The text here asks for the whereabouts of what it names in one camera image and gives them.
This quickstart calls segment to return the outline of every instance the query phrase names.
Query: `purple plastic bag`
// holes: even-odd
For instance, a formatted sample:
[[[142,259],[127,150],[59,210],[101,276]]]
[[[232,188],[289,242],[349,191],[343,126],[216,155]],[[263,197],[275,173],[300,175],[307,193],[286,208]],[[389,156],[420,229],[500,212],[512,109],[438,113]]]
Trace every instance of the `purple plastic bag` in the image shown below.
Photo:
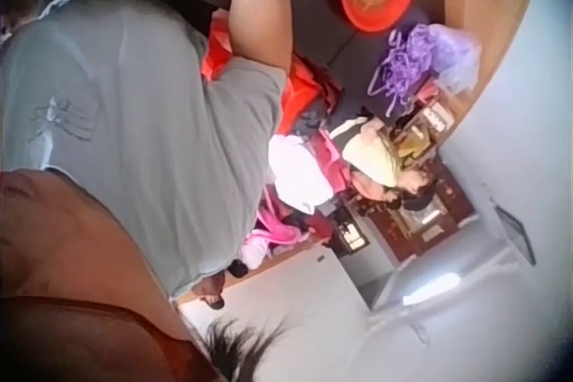
[[[472,90],[480,72],[482,47],[465,31],[431,24],[428,31],[434,41],[432,68],[439,74],[438,84],[453,94]]]
[[[389,46],[388,55],[376,68],[366,91],[368,96],[391,99],[386,110],[388,118],[397,103],[406,110],[414,103],[408,90],[432,66],[434,42],[428,26],[417,24],[407,38],[399,30],[393,30]]]

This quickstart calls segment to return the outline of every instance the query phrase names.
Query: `gray t-shirt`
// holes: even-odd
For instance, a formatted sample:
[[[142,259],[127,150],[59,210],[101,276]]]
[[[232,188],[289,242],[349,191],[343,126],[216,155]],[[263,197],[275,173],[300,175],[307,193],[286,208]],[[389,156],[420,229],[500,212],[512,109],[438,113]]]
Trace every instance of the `gray t-shirt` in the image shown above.
[[[251,230],[284,71],[231,60],[153,0],[71,0],[2,53],[3,168],[54,168],[98,199],[171,298]]]

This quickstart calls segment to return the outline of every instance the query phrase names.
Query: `white cloth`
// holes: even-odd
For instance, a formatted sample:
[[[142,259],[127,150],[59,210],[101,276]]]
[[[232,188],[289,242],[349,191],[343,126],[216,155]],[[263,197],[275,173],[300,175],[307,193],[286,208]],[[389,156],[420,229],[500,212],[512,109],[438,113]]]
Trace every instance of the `white cloth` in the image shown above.
[[[311,151],[296,136],[272,137],[269,165],[275,175],[278,197],[287,205],[312,215],[314,208],[334,196],[334,191]]]
[[[256,270],[265,260],[269,244],[259,236],[253,236],[246,239],[239,251],[239,259],[249,268]]]

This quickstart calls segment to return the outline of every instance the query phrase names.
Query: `person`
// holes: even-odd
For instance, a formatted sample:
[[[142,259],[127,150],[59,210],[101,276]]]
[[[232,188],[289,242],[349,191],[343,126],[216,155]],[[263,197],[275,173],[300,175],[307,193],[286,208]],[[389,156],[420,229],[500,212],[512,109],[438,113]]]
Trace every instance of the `person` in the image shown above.
[[[393,210],[403,208],[417,212],[424,210],[432,202],[437,182],[429,181],[424,187],[419,188],[416,194],[411,194],[408,191],[388,189],[361,172],[352,172],[351,186],[358,193],[359,199],[382,201],[386,203],[387,208]]]
[[[252,228],[290,0],[232,0],[229,30],[235,58],[209,83],[206,38],[157,0],[70,0],[5,41],[5,375],[252,380],[276,336],[239,333],[214,357],[173,304]]]
[[[390,189],[417,194],[430,182],[430,177],[422,170],[401,168],[398,157],[381,136],[383,126],[379,118],[368,120],[358,116],[329,131],[329,137],[342,158],[362,174],[353,181],[364,181],[367,177]]]

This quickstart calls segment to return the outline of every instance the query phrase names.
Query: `purple rope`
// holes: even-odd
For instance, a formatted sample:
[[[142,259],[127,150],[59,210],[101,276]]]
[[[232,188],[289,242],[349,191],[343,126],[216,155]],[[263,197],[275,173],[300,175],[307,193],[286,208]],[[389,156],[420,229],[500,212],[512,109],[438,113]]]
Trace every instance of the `purple rope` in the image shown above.
[[[366,91],[370,97],[381,93],[385,98],[391,98],[386,117],[390,117],[397,103],[403,107],[412,103],[408,90],[424,72],[430,70],[434,47],[434,40],[425,24],[417,24],[406,40],[399,30],[393,30],[388,42],[388,55],[376,68]]]

